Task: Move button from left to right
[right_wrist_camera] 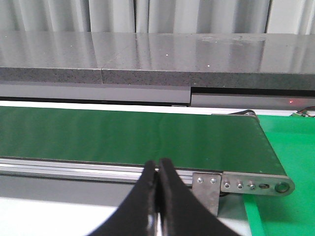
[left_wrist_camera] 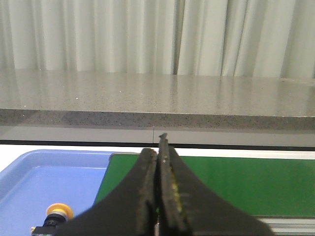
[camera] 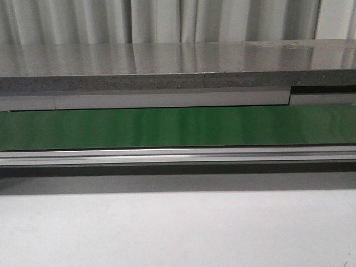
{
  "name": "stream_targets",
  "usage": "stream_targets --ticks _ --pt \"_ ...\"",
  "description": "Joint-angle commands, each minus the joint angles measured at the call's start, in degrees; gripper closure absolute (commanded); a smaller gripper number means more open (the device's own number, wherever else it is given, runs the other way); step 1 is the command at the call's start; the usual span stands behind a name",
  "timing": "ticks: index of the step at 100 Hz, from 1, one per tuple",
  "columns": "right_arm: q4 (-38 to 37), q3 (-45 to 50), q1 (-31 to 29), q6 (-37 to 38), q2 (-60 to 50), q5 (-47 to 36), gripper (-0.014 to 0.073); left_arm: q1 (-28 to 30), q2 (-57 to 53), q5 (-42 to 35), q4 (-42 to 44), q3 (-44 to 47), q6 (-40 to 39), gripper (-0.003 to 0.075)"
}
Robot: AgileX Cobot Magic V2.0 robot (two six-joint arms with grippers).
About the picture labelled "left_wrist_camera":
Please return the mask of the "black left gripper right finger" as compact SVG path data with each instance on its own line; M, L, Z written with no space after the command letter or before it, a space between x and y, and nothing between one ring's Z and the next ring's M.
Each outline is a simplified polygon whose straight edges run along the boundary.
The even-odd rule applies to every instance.
M272 236L270 227L207 187L184 163L167 135L158 152L161 231L166 236Z

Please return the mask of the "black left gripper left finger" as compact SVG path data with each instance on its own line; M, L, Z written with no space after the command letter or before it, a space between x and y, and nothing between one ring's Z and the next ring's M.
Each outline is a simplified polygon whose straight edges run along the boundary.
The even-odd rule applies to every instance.
M60 226L57 236L153 236L157 153L144 148L123 180L101 201Z

